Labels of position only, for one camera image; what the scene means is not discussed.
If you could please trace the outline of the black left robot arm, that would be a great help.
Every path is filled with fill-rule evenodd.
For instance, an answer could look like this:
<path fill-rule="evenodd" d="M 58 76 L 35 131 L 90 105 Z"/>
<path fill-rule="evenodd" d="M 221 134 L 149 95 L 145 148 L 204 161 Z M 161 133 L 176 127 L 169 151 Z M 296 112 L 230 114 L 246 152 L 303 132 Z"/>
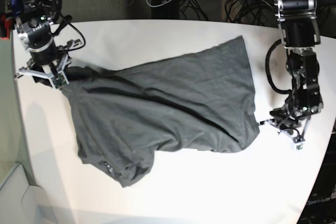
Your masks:
<path fill-rule="evenodd" d="M 278 94 L 287 98 L 282 107 L 270 112 L 267 123 L 294 143 L 304 142 L 305 131 L 299 131 L 301 122 L 310 122 L 323 108 L 318 75 L 320 71 L 314 47 L 321 43 L 317 21 L 318 0 L 273 0 L 275 17 L 281 34 L 269 48 L 265 59 L 268 83 Z M 291 89 L 277 88 L 270 73 L 270 58 L 279 45 L 286 50 L 286 69 L 291 75 Z"/>

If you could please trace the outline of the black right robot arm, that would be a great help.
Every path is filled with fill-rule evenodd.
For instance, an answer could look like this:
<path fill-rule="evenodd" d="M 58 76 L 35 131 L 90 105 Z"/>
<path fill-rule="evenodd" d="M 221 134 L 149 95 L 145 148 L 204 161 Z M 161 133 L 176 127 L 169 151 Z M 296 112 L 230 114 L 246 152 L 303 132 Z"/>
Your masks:
<path fill-rule="evenodd" d="M 29 76 L 36 83 L 53 89 L 68 84 L 69 52 L 83 48 L 86 40 L 71 23 L 72 16 L 62 14 L 62 0 L 20 0 L 13 7 L 14 29 L 25 51 L 30 54 L 26 66 L 17 70 L 15 78 Z M 66 45 L 58 46 L 55 37 L 66 26 L 77 32 L 80 39 L 71 39 Z"/>

